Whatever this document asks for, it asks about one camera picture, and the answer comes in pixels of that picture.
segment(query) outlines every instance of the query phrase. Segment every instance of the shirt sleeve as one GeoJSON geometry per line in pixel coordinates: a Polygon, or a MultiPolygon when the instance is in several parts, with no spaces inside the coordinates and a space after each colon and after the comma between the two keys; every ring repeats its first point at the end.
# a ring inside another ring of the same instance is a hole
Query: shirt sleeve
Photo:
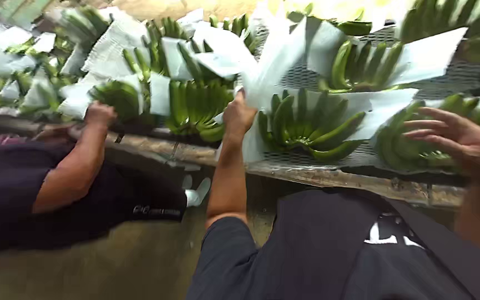
{"type": "Polygon", "coordinates": [[[218,299],[230,293],[249,273],[257,252],[242,220],[225,217],[214,222],[203,237],[187,299],[218,299]]]}

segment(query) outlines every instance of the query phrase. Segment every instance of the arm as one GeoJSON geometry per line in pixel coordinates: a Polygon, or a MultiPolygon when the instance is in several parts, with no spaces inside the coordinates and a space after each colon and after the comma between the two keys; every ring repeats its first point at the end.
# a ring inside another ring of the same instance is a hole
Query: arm
{"type": "Polygon", "coordinates": [[[32,212],[45,213],[69,205],[88,194],[104,158],[104,141],[114,109],[98,102],[86,112],[86,126],[73,150],[47,174],[32,205],[32,212]]]}
{"type": "Polygon", "coordinates": [[[455,232],[480,248],[480,126],[451,112],[434,108],[422,108],[420,112],[436,120],[405,122],[407,126],[423,128],[405,135],[433,143],[449,153],[470,177],[455,232]]]}
{"type": "Polygon", "coordinates": [[[245,105],[244,91],[240,90],[223,114],[225,134],[220,159],[212,179],[207,221],[205,227],[223,217],[237,217],[247,223],[244,160],[242,140],[253,124],[257,110],[245,105]]]}

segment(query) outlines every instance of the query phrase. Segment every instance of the ground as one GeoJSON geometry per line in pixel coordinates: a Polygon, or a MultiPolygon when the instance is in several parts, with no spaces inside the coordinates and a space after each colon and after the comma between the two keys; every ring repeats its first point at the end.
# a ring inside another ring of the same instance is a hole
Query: ground
{"type": "MultiPolygon", "coordinates": [[[[134,155],[112,157],[141,169],[156,167],[134,155]]],[[[194,185],[213,170],[191,172],[194,185]]],[[[182,178],[176,174],[170,176],[182,178]]],[[[313,187],[248,175],[249,226],[258,245],[270,234],[277,199],[307,188],[313,187]]],[[[184,299],[205,233],[206,201],[188,209],[181,223],[132,222],[71,249],[0,253],[0,299],[184,299]]],[[[452,222],[451,212],[427,212],[448,226],[452,222]]]]}

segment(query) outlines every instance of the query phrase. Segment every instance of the worker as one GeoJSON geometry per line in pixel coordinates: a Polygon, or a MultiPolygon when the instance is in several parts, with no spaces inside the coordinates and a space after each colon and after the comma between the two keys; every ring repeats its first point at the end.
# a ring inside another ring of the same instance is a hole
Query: worker
{"type": "Polygon", "coordinates": [[[92,103],[77,143],[68,127],[28,140],[0,136],[0,250],[58,249],[103,237],[124,221],[181,221],[210,188],[103,161],[113,107],[92,103]]]}
{"type": "Polygon", "coordinates": [[[453,113],[407,122],[408,138],[449,153],[470,176],[455,232],[408,205],[351,188],[280,199],[268,241],[248,229],[242,140],[257,111],[240,92],[206,212],[187,299],[480,299],[480,127],[453,113]]]}

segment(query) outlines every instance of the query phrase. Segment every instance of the hand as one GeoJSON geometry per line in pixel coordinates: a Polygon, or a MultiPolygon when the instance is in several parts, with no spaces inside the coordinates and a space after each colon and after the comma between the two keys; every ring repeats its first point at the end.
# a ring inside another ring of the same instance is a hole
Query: hand
{"type": "Polygon", "coordinates": [[[244,89],[240,89],[233,101],[227,105],[223,113],[226,134],[243,138],[251,128],[257,109],[245,104],[244,89]]]}
{"type": "Polygon", "coordinates": [[[84,121],[86,125],[100,125],[108,127],[118,116],[114,107],[94,101],[88,106],[84,121]]]}
{"type": "Polygon", "coordinates": [[[435,144],[460,165],[472,179],[480,181],[480,126],[452,112],[422,107],[419,112],[434,119],[407,121],[419,127],[403,135],[435,144]]]}
{"type": "Polygon", "coordinates": [[[45,143],[64,144],[71,140],[69,130],[73,126],[73,123],[61,124],[61,125],[46,125],[44,130],[37,134],[33,140],[43,141],[45,143]]]}

